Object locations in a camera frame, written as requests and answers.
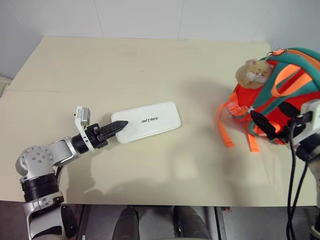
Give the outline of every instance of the white box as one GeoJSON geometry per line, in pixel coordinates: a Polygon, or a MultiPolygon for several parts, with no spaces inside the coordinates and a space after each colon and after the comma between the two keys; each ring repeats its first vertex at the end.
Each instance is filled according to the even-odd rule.
{"type": "Polygon", "coordinates": [[[112,114],[111,121],[128,121],[125,128],[116,133],[119,143],[129,143],[180,127],[176,104],[172,101],[141,106],[112,114]]]}

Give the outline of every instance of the wall tile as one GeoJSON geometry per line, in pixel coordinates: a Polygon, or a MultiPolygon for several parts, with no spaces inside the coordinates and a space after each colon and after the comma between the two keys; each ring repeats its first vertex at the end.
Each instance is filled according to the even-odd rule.
{"type": "Polygon", "coordinates": [[[93,0],[8,0],[36,41],[41,36],[102,37],[93,0]]]}
{"type": "Polygon", "coordinates": [[[271,48],[305,47],[320,52],[320,1],[277,0],[252,39],[271,48]]]}
{"type": "Polygon", "coordinates": [[[251,41],[272,0],[184,0],[179,39],[251,41]]]}
{"type": "Polygon", "coordinates": [[[177,39],[183,0],[94,0],[106,38],[177,39]]]}
{"type": "Polygon", "coordinates": [[[35,48],[9,4],[0,1],[0,75],[14,78],[35,48]]]}

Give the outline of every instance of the beige tabletop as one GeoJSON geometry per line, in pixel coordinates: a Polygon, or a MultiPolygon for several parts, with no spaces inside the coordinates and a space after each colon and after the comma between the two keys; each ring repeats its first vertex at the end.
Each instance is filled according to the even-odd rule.
{"type": "MultiPolygon", "coordinates": [[[[237,68],[269,50],[265,42],[44,37],[0,99],[0,200],[23,201],[15,162],[24,149],[78,134],[76,106],[102,126],[115,111],[173,101],[180,128],[127,144],[111,138],[67,165],[66,202],[285,206],[290,151],[259,139],[261,152],[250,152],[227,111],[236,146],[226,148],[211,120],[237,68]]],[[[302,169],[297,160],[295,186],[302,169]]],[[[315,189],[308,171],[298,204],[315,205],[315,189]]]]}

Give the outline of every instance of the plush hamster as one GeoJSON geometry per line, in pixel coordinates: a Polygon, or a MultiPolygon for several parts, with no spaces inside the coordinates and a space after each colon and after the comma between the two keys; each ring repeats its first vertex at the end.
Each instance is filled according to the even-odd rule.
{"type": "Polygon", "coordinates": [[[273,69],[274,66],[264,60],[250,59],[236,71],[235,78],[246,89],[258,89],[266,83],[273,69]]]}

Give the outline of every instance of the orange backpack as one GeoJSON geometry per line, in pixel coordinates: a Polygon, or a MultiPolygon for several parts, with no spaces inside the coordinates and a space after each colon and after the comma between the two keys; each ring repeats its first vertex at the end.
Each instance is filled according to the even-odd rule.
{"type": "Polygon", "coordinates": [[[238,84],[229,96],[229,101],[218,109],[218,126],[227,147],[235,145],[221,122],[223,107],[247,128],[250,151],[259,152],[255,136],[265,134],[255,125],[251,110],[263,114],[278,132],[290,119],[284,114],[288,104],[300,110],[302,104],[320,99],[320,53],[302,47],[279,48],[261,60],[274,66],[267,82],[257,89],[244,88],[238,84]]]}

